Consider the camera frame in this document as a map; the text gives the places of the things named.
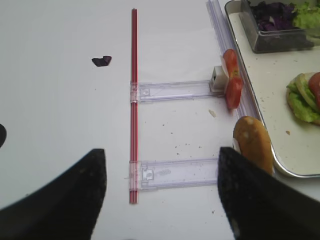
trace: red tomato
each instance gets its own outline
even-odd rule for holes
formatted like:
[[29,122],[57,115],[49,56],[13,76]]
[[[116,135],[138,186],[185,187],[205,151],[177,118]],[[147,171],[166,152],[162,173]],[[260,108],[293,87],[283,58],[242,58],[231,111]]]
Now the red tomato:
[[243,82],[240,77],[233,77],[229,80],[225,91],[225,101],[228,109],[236,109],[240,104]]
[[225,51],[225,53],[223,54],[223,59],[226,64],[226,69],[228,71],[229,77],[232,78],[234,71],[239,72],[237,54],[235,50],[228,49],[227,51]]
[[226,69],[229,74],[229,83],[225,91],[225,101],[228,109],[236,109],[240,104],[243,81],[241,79],[236,51],[228,49],[223,54]]
[[310,78],[308,85],[309,85],[310,91],[315,96],[316,104],[320,109],[320,72],[316,73]]

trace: green lettuce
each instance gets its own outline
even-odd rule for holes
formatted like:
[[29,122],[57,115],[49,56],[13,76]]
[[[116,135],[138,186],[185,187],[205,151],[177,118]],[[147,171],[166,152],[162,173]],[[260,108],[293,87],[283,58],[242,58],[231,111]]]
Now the green lettuce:
[[307,123],[320,120],[320,114],[316,113],[301,95],[292,91],[288,98],[290,106],[293,108],[293,113],[298,119]]
[[308,96],[308,98],[310,98],[312,101],[316,102],[316,97],[315,97],[315,95],[312,93],[312,91],[310,90],[306,78],[303,78],[303,80],[301,81],[301,83],[302,83],[302,87],[303,87],[306,95]]
[[290,82],[290,83],[288,84],[288,86],[286,86],[286,88],[287,88],[287,89],[290,89],[291,92],[294,92],[294,93],[296,93],[296,94],[299,93],[299,90],[298,90],[297,85],[296,85],[295,82]]
[[[293,25],[301,29],[320,28],[320,6],[310,6],[308,2],[302,5],[295,5],[294,12],[296,17],[293,19]],[[307,33],[313,37],[319,37],[319,30]]]

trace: red cabbage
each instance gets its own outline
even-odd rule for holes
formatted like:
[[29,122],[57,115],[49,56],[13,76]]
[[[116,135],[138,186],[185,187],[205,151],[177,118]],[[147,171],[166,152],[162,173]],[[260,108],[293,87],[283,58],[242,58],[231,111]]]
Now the red cabbage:
[[293,19],[296,16],[293,4],[274,2],[266,4],[262,1],[257,6],[250,6],[256,23],[261,31],[281,31],[297,29],[293,26]]

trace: metal tray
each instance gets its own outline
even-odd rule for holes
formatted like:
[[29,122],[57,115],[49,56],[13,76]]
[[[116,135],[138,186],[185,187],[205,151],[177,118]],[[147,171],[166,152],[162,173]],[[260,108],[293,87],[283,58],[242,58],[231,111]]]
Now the metal tray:
[[275,167],[292,177],[320,177],[320,127],[296,121],[285,97],[287,84],[298,74],[320,70],[320,50],[255,54],[239,18],[241,1],[230,1],[224,9],[244,80],[271,138]]

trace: white table surface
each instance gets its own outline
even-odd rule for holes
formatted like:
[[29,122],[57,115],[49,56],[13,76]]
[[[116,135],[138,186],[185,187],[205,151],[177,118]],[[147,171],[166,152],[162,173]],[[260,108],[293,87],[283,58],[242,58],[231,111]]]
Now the white table surface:
[[[220,53],[205,1],[1,1],[0,123],[7,140],[0,149],[0,208],[52,181],[92,148],[104,148],[107,191],[93,240],[231,240],[216,186],[143,192],[139,204],[129,205],[132,8],[138,9],[141,82],[211,76]],[[95,67],[91,59],[103,55],[112,56],[110,65]],[[198,129],[213,121],[208,108],[219,112],[220,103],[140,107],[139,159],[216,156],[217,146],[229,145],[216,136],[232,129]],[[320,199],[318,179],[280,178]]]

